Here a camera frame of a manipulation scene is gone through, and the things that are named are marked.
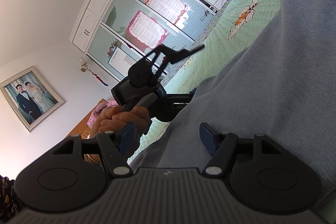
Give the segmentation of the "person left hand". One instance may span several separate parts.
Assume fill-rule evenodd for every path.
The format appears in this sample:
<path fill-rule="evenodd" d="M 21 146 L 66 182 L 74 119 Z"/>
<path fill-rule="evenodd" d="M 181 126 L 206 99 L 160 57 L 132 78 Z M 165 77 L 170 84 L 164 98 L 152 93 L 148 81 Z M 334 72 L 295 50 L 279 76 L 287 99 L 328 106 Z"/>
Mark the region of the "person left hand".
<path fill-rule="evenodd" d="M 119 132 L 127 123 L 135 124 L 135 136 L 133 142 L 125 154 L 124 158 L 130 158 L 139 148 L 140 137 L 151 125 L 150 113 L 145 107 L 135 106 L 131 111 L 123 112 L 121 106 L 105 108 L 94 122 L 90 138 L 94 138 L 99 133 L 106 131 Z"/>

